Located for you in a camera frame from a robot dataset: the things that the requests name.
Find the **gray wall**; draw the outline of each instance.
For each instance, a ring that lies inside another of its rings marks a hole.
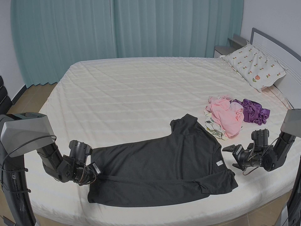
[[[11,0],[0,0],[0,75],[12,100],[25,83],[11,36]]]
[[[301,0],[244,0],[240,35],[250,40],[253,27],[301,55]]]

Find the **mattress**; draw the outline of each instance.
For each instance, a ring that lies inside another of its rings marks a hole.
[[[243,130],[222,147],[252,142],[251,132],[267,128],[271,143],[280,133],[287,107],[281,93],[259,93],[220,58],[120,58],[78,62],[52,91],[40,113],[49,118],[57,145],[69,155],[69,141],[93,148],[167,136],[169,123],[187,113],[204,125],[209,96],[230,94],[247,98],[271,110],[265,125],[243,123]],[[223,195],[146,208],[120,208],[87,201],[89,186],[61,183],[47,175],[39,155],[25,155],[30,199],[35,213],[74,225],[211,225],[243,215],[292,187],[300,157],[300,139],[288,152],[285,164],[267,172],[258,168],[247,176],[234,168],[231,153],[222,152],[235,172],[238,188]]]

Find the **crumpled clothing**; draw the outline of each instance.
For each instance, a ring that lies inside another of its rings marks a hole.
[[[266,120],[270,116],[270,110],[262,108],[261,104],[251,101],[248,99],[244,99],[243,102],[235,99],[232,103],[239,103],[243,106],[243,115],[244,121],[249,123],[257,123],[258,125],[262,125],[266,123]]]
[[[206,110],[212,113],[212,119],[225,130],[226,137],[239,133],[243,123],[243,106],[237,102],[230,103],[229,96],[220,96],[220,99],[209,97]]]
[[[204,128],[216,138],[224,141],[228,140],[228,137],[226,137],[225,135],[226,131],[212,119],[212,113],[208,112],[207,110],[204,110],[204,114],[206,117]]]

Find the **curtain fold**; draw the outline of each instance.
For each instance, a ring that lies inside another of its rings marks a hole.
[[[212,57],[240,34],[243,0],[12,0],[26,86],[58,82],[78,61]]]

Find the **pillow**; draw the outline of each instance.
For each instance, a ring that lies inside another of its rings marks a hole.
[[[258,92],[285,75],[275,58],[267,57],[250,43],[222,58]]]

